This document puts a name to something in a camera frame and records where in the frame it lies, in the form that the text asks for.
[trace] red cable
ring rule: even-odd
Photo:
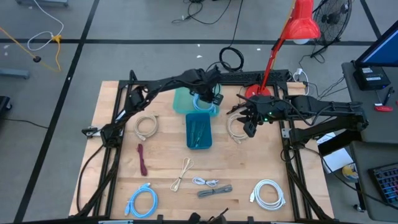
[[[139,163],[140,163],[140,168],[141,168],[141,175],[146,176],[148,174],[148,170],[145,167],[144,164],[144,147],[142,146],[142,144],[138,144],[137,147],[137,152],[139,154]]]

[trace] red desk lamp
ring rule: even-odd
[[[277,52],[282,47],[285,40],[303,40],[314,39],[320,36],[320,31],[317,23],[312,19],[313,0],[296,0],[294,8],[291,10],[291,15],[287,19],[283,31],[271,49],[271,56],[269,58],[266,71],[264,72],[264,79],[262,85],[252,85],[245,93],[246,98],[252,95],[271,95],[266,88],[269,72],[272,69]]]

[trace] black fan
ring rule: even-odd
[[[340,41],[351,16],[352,0],[322,0],[314,10],[313,19],[317,22],[321,36],[315,42],[324,46],[311,57],[325,50],[331,44]]]

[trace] blue cable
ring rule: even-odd
[[[150,186],[150,183],[146,183],[146,184],[142,185],[141,187],[139,187],[139,189],[136,192],[134,192],[134,194],[130,198],[130,201],[128,201],[128,203],[127,203],[126,209],[124,210],[124,215],[128,215],[131,212],[131,214],[137,218],[147,218],[155,212],[155,210],[157,208],[157,194],[149,186]],[[147,213],[140,214],[134,208],[134,201],[136,200],[138,195],[143,192],[149,192],[152,195],[152,198],[154,199],[154,203],[152,204],[152,208]]]
[[[198,111],[204,111],[204,112],[209,112],[209,113],[216,113],[216,106],[212,103],[211,106],[207,109],[200,108],[198,106],[198,100],[199,100],[199,95],[194,94],[193,96],[193,107],[198,110]]]

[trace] lamp shade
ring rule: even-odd
[[[318,24],[312,19],[313,0],[296,0],[292,17],[286,24],[284,39],[319,38]]]

